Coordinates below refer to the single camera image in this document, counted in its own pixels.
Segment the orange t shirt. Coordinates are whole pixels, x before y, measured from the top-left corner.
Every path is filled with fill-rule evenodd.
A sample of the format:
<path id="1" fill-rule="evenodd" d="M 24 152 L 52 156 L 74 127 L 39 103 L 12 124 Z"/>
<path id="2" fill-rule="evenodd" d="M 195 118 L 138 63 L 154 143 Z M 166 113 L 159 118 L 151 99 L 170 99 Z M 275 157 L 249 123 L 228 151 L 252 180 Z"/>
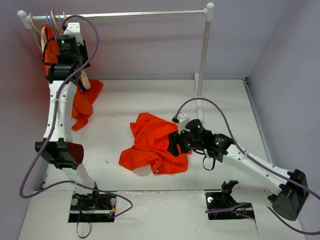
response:
<path id="1" fill-rule="evenodd" d="M 187 171 L 188 151 L 177 157 L 168 152 L 168 135 L 178 130 L 178 126 L 148 112 L 138 115 L 130 123 L 134 137 L 133 146 L 123 150 L 118 164 L 133 171 L 149 165 L 155 175 L 171 175 Z"/>

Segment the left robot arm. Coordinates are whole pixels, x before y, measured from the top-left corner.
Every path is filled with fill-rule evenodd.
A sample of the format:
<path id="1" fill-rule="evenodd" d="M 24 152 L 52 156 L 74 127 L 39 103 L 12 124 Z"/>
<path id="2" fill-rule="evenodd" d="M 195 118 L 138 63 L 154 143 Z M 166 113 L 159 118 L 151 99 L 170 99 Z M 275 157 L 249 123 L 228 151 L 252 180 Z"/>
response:
<path id="1" fill-rule="evenodd" d="M 61 170 L 74 185 L 74 198 L 83 209 L 94 210 L 100 197 L 93 189 L 96 182 L 87 173 L 84 164 L 84 148 L 72 138 L 72 109 L 80 81 L 80 67 L 88 60 L 81 53 L 74 35 L 59 35 L 53 39 L 58 45 L 57 62 L 45 61 L 48 66 L 50 104 L 48 123 L 43 141 L 35 143 L 36 152 L 56 169 Z"/>

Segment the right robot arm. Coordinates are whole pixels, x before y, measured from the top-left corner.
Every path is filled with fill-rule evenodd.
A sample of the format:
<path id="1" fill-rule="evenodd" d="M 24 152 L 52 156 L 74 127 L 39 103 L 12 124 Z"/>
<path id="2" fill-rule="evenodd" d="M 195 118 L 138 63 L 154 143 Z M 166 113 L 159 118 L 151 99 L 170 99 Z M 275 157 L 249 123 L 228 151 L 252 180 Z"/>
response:
<path id="1" fill-rule="evenodd" d="M 239 204 L 257 204 L 274 210 L 289 221 L 295 221 L 309 197 L 306 175 L 272 165 L 240 150 L 235 141 L 222 133 L 206 130 L 199 119 L 190 120 L 185 114 L 172 121 L 178 129 L 168 135 L 168 152 L 174 157 L 193 150 L 214 162 L 232 166 L 247 174 L 261 186 L 249 186 L 238 180 L 223 182 L 208 204 L 210 214 L 218 209 L 232 209 Z"/>

